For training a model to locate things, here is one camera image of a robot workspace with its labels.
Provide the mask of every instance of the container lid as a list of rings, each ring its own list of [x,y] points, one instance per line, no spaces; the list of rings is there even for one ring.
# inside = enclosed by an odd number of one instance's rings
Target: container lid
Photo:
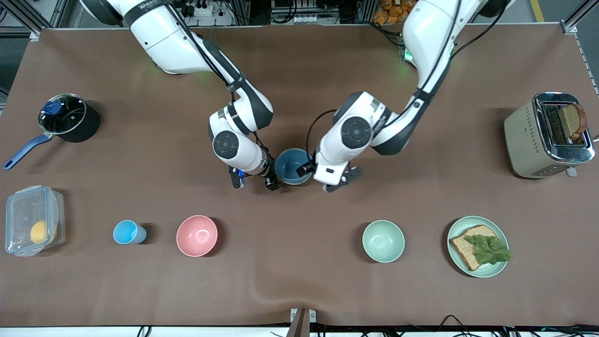
[[[5,249],[16,256],[32,256],[52,242],[58,224],[58,203],[52,190],[31,186],[6,201]]]
[[[67,133],[81,123],[86,109],[85,101],[75,94],[54,96],[40,110],[38,123],[51,134]]]

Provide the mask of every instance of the lettuce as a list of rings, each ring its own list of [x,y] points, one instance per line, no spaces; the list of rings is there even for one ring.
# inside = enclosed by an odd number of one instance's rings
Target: lettuce
[[[466,235],[464,240],[474,245],[474,257],[480,264],[495,264],[512,258],[512,252],[496,236]]]

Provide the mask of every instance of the blue pot handle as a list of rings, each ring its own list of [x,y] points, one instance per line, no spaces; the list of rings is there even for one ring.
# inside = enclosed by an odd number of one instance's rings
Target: blue pot handle
[[[36,138],[28,141],[27,144],[23,145],[23,147],[21,148],[21,150],[17,151],[17,153],[15,153],[12,158],[10,158],[6,163],[4,163],[4,169],[5,170],[10,170],[19,161],[21,161],[21,159],[23,159],[23,157],[25,157],[25,155],[28,154],[29,151],[33,150],[34,147],[36,147],[36,146],[38,146],[40,144],[43,144],[43,143],[51,141],[52,137],[54,137],[53,134],[44,133],[44,134],[40,134]]]

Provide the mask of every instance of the pink bowl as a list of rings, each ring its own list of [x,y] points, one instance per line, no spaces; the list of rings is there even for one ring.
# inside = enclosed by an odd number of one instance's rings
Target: pink bowl
[[[209,217],[204,215],[190,216],[177,230],[177,247],[191,257],[208,254],[214,248],[218,232],[216,225]]]

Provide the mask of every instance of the sandwich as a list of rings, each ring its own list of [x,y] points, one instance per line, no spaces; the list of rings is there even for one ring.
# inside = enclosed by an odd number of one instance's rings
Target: sandwich
[[[451,239],[451,244],[472,271],[485,263],[495,264],[512,258],[512,252],[497,238],[495,232],[485,225],[469,228],[464,234]]]

